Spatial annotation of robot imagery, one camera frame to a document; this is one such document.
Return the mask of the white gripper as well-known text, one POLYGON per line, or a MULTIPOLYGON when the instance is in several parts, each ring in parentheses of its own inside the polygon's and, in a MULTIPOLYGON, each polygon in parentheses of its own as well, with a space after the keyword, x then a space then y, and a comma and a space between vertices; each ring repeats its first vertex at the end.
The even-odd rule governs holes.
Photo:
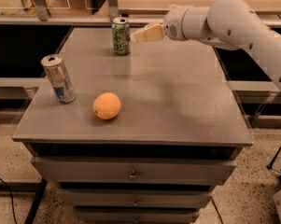
POLYGON ((193 6, 180 6, 171 8, 163 19, 164 27, 160 23, 150 23, 145 27, 132 32, 131 40, 134 43, 160 41, 164 39, 165 32, 172 40, 190 40, 189 15, 192 9, 193 6))

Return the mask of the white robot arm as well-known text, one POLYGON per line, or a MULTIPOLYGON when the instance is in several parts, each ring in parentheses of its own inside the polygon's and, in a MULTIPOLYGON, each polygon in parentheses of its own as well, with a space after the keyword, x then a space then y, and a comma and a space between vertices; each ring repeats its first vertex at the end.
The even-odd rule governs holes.
POLYGON ((163 22, 131 33, 135 43, 197 40, 226 50, 241 49, 281 90, 281 34, 265 25, 244 0, 216 0, 210 7, 171 7, 163 22))

